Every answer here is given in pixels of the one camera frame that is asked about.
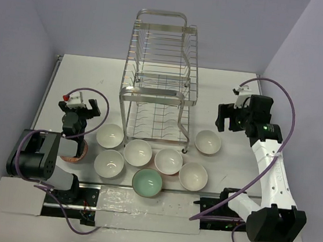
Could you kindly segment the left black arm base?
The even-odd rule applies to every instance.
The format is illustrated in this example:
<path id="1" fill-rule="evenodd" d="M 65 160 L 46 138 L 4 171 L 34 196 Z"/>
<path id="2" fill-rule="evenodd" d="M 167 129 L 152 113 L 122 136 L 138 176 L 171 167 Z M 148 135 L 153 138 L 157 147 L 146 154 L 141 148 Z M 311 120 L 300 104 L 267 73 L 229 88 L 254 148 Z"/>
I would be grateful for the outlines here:
<path id="1" fill-rule="evenodd" d="M 69 219 L 79 220 L 81 225 L 95 227 L 96 204 L 99 199 L 99 189 L 80 187 L 75 192 L 60 190 L 52 191 L 52 194 L 61 203 Z M 63 211 L 49 194 L 46 194 L 41 216 L 64 218 Z"/>

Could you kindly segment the white bowl beige outside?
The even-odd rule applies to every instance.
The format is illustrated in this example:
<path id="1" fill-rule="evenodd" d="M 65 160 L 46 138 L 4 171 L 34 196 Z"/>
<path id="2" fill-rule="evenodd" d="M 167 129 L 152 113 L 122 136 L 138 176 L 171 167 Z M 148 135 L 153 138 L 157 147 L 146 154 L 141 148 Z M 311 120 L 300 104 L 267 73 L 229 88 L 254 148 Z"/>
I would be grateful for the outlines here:
<path id="1" fill-rule="evenodd" d="M 221 148 L 221 140 L 216 133 L 210 130 L 203 130 L 195 137 L 195 146 L 198 151 L 206 155 L 213 155 Z"/>

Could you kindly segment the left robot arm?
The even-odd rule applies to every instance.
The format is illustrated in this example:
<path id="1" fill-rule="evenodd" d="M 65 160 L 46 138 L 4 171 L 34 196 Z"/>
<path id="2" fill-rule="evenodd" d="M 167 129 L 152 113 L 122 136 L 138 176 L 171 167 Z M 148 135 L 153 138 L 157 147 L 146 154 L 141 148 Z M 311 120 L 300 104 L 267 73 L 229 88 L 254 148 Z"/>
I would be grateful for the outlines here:
<path id="1" fill-rule="evenodd" d="M 89 99 L 89 109 L 82 102 L 71 107 L 68 103 L 59 102 L 64 113 L 60 133 L 22 132 L 6 162 L 6 171 L 10 176 L 39 183 L 62 203 L 73 204 L 81 198 L 78 177 L 58 167 L 56 161 L 78 162 L 85 157 L 88 144 L 83 133 L 87 120 L 99 117 L 101 112 L 95 99 Z"/>

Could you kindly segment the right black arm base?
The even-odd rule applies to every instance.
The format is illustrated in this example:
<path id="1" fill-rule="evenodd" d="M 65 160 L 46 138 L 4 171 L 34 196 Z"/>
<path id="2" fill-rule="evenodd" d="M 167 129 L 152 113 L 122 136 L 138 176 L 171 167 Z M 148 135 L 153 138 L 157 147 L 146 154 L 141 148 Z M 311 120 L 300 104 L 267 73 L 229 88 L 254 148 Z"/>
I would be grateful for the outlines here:
<path id="1" fill-rule="evenodd" d="M 225 188 L 218 198 L 200 197 L 199 200 L 194 201 L 194 204 L 198 204 L 200 212 L 206 211 L 213 207 L 217 203 L 225 200 L 231 192 L 237 192 L 235 188 Z M 201 230 L 217 230 L 231 232 L 234 227 L 239 226 L 243 223 L 239 220 L 239 216 L 233 210 L 229 209 L 228 205 L 223 205 L 219 209 L 212 211 L 207 216 L 217 217 L 218 220 L 204 220 L 199 222 L 199 228 Z"/>

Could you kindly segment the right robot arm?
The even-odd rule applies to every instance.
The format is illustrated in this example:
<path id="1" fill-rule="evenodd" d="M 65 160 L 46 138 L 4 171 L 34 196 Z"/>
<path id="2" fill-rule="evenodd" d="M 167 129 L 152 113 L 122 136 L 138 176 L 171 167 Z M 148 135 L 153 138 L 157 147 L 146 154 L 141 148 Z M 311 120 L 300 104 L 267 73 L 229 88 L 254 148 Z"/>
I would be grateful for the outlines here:
<path id="1" fill-rule="evenodd" d="M 232 104 L 218 108 L 216 126 L 224 130 L 244 131 L 255 155 L 260 174 L 261 203 L 256 204 L 245 189 L 225 188 L 214 206 L 223 216 L 236 213 L 246 224 L 251 242 L 293 242 L 307 219 L 297 208 L 287 181 L 281 146 L 284 145 L 279 125 L 271 123 L 273 99 L 250 92 L 236 91 Z"/>

